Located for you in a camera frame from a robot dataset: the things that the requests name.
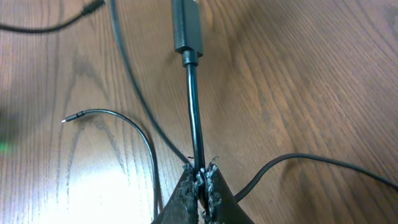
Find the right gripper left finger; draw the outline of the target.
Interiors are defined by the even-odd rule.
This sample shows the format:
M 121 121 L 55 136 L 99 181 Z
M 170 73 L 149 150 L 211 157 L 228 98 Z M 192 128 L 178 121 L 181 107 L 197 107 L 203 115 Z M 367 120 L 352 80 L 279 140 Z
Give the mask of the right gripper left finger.
M 194 168 L 184 165 L 184 171 L 164 209 L 152 224 L 197 224 L 198 205 L 195 195 Z

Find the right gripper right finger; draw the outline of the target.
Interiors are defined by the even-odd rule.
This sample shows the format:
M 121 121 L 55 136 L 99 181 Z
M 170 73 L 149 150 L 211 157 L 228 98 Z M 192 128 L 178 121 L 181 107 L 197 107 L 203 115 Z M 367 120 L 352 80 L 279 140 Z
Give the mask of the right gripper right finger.
M 211 224 L 248 224 L 253 223 L 238 205 L 228 187 L 214 157 L 206 168 L 198 172 L 198 196 L 204 211 L 205 223 Z

